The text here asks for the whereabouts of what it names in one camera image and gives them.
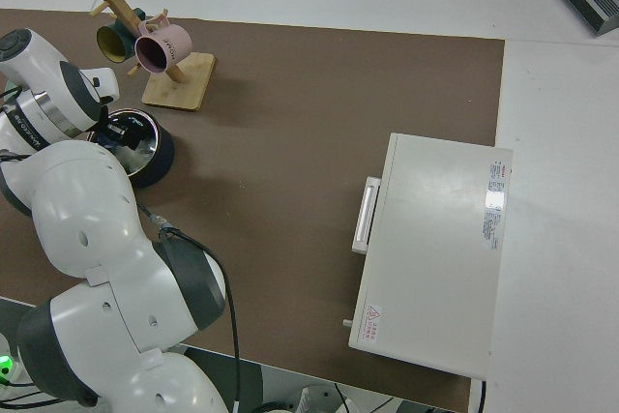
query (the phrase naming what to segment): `wooden mug stand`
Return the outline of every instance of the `wooden mug stand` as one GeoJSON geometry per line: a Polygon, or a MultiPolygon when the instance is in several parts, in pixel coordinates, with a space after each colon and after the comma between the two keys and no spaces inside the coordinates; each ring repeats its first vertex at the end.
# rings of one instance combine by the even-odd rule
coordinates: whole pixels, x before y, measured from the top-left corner
{"type": "MultiPolygon", "coordinates": [[[[109,7],[135,38],[140,36],[140,19],[125,0],[104,0],[102,5],[105,6],[101,11],[109,7]]],[[[165,73],[151,74],[142,101],[151,106],[197,111],[202,106],[214,67],[214,55],[192,52],[165,73]]]]}

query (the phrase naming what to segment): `power cord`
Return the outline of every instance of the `power cord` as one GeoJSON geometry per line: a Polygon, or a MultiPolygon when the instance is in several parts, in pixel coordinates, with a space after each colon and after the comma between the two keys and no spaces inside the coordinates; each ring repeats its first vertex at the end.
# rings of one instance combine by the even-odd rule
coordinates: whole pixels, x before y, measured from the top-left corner
{"type": "Polygon", "coordinates": [[[196,241],[192,237],[185,234],[180,229],[172,226],[168,220],[159,215],[153,214],[148,208],[146,208],[140,202],[137,203],[137,208],[148,217],[148,219],[159,229],[159,237],[162,241],[166,241],[168,239],[168,234],[172,236],[176,236],[179,239],[183,239],[190,244],[198,247],[202,251],[204,251],[207,255],[209,255],[213,260],[218,264],[221,269],[221,274],[223,275],[223,282],[225,284],[225,297],[228,301],[228,305],[230,307],[230,321],[232,324],[232,340],[234,342],[234,362],[236,365],[236,399],[234,400],[234,407],[232,409],[232,413],[237,413],[239,410],[239,403],[241,401],[241,355],[239,350],[239,335],[237,331],[236,325],[236,310],[234,309],[234,300],[232,299],[232,289],[230,287],[230,279],[228,274],[223,267],[220,259],[217,255],[207,246],[201,244],[196,241]]]}
{"type": "Polygon", "coordinates": [[[376,408],[374,408],[373,410],[371,410],[369,413],[375,413],[376,411],[380,410],[383,406],[385,406],[387,403],[389,403],[391,400],[393,400],[394,398],[391,397],[385,401],[383,401],[380,405],[378,405],[376,408]]]}
{"type": "Polygon", "coordinates": [[[21,160],[26,160],[28,157],[30,156],[14,154],[6,149],[0,150],[0,162],[19,162],[21,160]]]}
{"type": "Polygon", "coordinates": [[[486,403],[486,382],[482,381],[482,396],[480,397],[480,407],[477,409],[477,413],[484,413],[485,403],[486,403]]]}
{"type": "Polygon", "coordinates": [[[13,92],[15,92],[15,97],[17,98],[19,94],[21,94],[22,90],[23,89],[21,86],[17,86],[17,87],[14,87],[13,89],[9,89],[8,91],[4,91],[2,94],[0,94],[0,99],[2,99],[4,96],[8,96],[9,94],[12,94],[13,92]]]}
{"type": "MultiPolygon", "coordinates": [[[[20,387],[25,387],[25,386],[30,386],[30,385],[34,385],[34,384],[19,384],[20,387]]],[[[6,400],[0,400],[0,409],[4,409],[4,410],[27,410],[29,408],[39,408],[40,406],[50,406],[50,405],[54,405],[56,403],[60,403],[61,400],[59,398],[53,398],[51,400],[44,400],[44,401],[34,401],[31,403],[18,403],[18,404],[12,404],[10,403],[11,401],[16,401],[16,400],[21,400],[22,398],[28,398],[28,397],[32,397],[32,396],[37,396],[38,394],[42,394],[43,392],[38,391],[38,392],[32,392],[30,394],[26,394],[23,396],[18,396],[18,397],[14,397],[14,398],[8,398],[6,400]]]]}
{"type": "Polygon", "coordinates": [[[14,384],[13,382],[9,382],[8,380],[2,377],[0,377],[0,384],[2,384],[3,386],[7,386],[7,387],[33,387],[35,385],[34,382],[28,382],[26,384],[14,384]]]}
{"type": "Polygon", "coordinates": [[[346,413],[350,413],[350,408],[348,408],[348,405],[346,404],[346,399],[344,398],[344,394],[339,389],[338,383],[334,382],[333,385],[336,386],[336,391],[338,391],[339,398],[341,398],[341,402],[344,404],[344,408],[346,408],[346,413]]]}

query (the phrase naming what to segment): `wooden peg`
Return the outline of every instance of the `wooden peg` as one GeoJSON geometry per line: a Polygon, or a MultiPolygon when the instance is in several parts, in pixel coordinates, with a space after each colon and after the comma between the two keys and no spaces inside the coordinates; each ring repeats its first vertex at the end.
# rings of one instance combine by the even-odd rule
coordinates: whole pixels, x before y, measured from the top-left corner
{"type": "Polygon", "coordinates": [[[127,72],[127,76],[133,76],[142,67],[142,64],[137,62],[133,68],[127,72]]]}
{"type": "Polygon", "coordinates": [[[107,2],[102,2],[99,7],[95,8],[95,10],[93,10],[90,13],[90,16],[97,16],[98,14],[100,14],[103,10],[105,10],[107,7],[109,7],[109,4],[107,2]]]}
{"type": "Polygon", "coordinates": [[[118,19],[129,29],[132,35],[139,37],[139,17],[135,14],[126,0],[104,0],[109,8],[118,16],[118,19]]]}
{"type": "Polygon", "coordinates": [[[189,82],[189,79],[185,76],[185,74],[178,68],[176,65],[171,66],[165,72],[170,79],[174,82],[189,82]]]}

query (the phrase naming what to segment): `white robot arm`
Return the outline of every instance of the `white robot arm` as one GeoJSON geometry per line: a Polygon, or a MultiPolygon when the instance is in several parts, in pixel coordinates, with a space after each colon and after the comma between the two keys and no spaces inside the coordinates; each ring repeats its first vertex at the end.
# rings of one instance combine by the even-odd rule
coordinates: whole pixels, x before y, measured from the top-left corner
{"type": "Polygon", "coordinates": [[[17,154],[90,130],[119,96],[111,69],[80,70],[30,29],[0,38],[0,73],[22,88],[0,111],[0,148],[17,154]]]}
{"type": "Polygon", "coordinates": [[[220,267],[181,240],[153,243],[120,163],[67,140],[0,164],[3,194],[31,214],[49,261],[85,278],[24,316],[19,355],[44,392],[115,413],[226,412],[188,358],[165,350],[217,319],[220,267]]]}

